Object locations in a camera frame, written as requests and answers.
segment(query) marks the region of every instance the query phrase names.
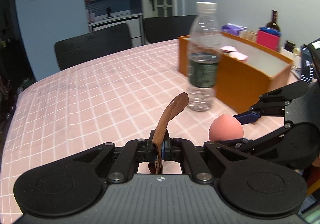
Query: robotic hand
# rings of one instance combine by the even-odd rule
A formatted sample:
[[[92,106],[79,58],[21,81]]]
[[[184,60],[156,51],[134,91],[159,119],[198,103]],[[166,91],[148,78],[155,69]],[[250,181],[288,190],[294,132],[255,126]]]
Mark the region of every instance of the robotic hand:
[[[152,130],[148,140],[107,142],[31,169],[13,188],[24,213],[16,223],[305,223],[297,213],[307,184],[293,169],[319,155],[318,100],[317,83],[261,95],[235,117],[245,124],[284,116],[284,126],[255,141],[194,146],[170,139],[165,125],[157,147],[159,130]],[[161,167],[160,174],[137,174],[139,163],[162,160],[180,163],[182,174],[164,175]]]

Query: bottle label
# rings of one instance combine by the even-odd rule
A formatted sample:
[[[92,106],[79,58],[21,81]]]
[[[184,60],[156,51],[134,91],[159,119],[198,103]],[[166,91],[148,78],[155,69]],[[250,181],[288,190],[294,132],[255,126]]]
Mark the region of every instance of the bottle label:
[[[199,63],[189,60],[189,82],[198,88],[209,88],[215,85],[218,63]]]

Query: kitchen counter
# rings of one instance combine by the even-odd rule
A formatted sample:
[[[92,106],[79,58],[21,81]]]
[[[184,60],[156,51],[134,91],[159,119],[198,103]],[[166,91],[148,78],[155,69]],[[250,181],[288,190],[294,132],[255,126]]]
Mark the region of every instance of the kitchen counter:
[[[108,27],[118,25],[120,23],[127,23],[132,41],[132,47],[139,47],[144,45],[144,33],[142,25],[142,13],[137,14],[122,14],[113,17],[101,17],[95,22],[89,23],[89,31],[102,30]]]
[[[124,14],[124,15],[118,15],[110,18],[103,18],[103,19],[98,19],[95,22],[89,23],[89,27],[99,25],[101,23],[105,22],[114,22],[117,20],[122,20],[122,19],[128,19],[128,18],[134,18],[134,17],[139,17],[142,16],[142,13],[137,13],[137,14]]]

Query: pink box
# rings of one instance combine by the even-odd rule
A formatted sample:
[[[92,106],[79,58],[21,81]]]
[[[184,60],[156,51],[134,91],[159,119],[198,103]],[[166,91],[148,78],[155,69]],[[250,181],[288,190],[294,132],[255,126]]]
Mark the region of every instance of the pink box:
[[[257,43],[268,47],[274,51],[278,50],[280,37],[266,33],[264,31],[258,31]]]

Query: blue wall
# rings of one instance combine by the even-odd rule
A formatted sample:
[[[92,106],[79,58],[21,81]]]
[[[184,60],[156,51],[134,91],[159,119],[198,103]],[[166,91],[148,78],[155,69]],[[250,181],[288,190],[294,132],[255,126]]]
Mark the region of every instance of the blue wall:
[[[16,0],[16,8],[36,80],[59,72],[54,44],[89,32],[84,0]]]
[[[108,7],[111,7],[111,12],[130,10],[129,0],[95,0],[86,3],[85,7],[96,17],[106,15]]]

